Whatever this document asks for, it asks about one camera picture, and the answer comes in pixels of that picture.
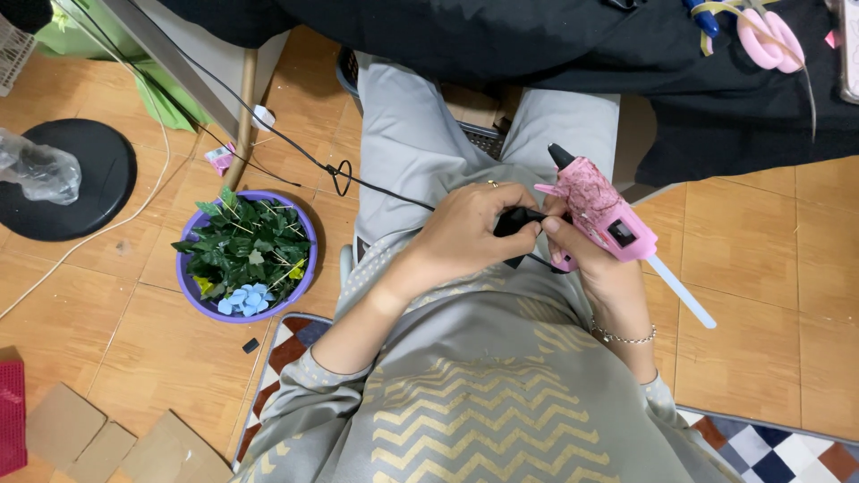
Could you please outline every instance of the checkered rug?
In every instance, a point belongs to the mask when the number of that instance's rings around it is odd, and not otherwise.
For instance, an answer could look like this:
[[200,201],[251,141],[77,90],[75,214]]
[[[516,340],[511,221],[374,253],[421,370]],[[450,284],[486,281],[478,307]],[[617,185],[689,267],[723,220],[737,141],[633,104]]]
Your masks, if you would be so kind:
[[[330,320],[316,315],[292,313],[281,319],[235,452],[234,469],[259,431],[259,413],[265,402],[280,388],[280,371],[297,360],[329,326]],[[692,408],[679,412],[746,483],[859,483],[857,442]]]

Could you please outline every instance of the red basket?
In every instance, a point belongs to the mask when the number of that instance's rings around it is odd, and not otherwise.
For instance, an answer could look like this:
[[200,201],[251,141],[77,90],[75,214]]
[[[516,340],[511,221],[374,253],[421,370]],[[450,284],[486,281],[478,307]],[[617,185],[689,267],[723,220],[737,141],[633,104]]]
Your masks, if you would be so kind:
[[0,477],[27,466],[24,363],[0,361]]

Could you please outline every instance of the hot glue residue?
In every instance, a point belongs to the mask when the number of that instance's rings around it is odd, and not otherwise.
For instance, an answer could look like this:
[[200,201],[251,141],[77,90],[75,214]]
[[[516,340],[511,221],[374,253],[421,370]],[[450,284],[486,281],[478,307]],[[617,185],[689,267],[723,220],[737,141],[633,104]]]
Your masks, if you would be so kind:
[[566,198],[573,219],[587,229],[599,229],[595,223],[622,200],[614,186],[586,157],[577,157],[558,173],[555,190]]

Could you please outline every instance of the white crate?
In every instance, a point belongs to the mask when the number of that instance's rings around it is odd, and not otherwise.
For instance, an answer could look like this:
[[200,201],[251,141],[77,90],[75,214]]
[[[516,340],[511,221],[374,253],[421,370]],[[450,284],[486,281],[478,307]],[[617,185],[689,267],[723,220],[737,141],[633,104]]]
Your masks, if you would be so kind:
[[36,48],[36,39],[9,23],[0,15],[0,97],[12,89],[12,83]]

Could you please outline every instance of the blue artificial flower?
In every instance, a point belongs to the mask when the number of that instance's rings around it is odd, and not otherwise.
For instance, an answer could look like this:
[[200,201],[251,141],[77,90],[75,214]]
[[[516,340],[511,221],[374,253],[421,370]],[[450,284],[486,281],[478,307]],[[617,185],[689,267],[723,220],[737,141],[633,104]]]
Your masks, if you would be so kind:
[[268,302],[274,299],[265,284],[244,284],[240,289],[233,290],[229,297],[221,299],[217,304],[217,311],[224,315],[241,312],[245,317],[250,317],[268,309]]

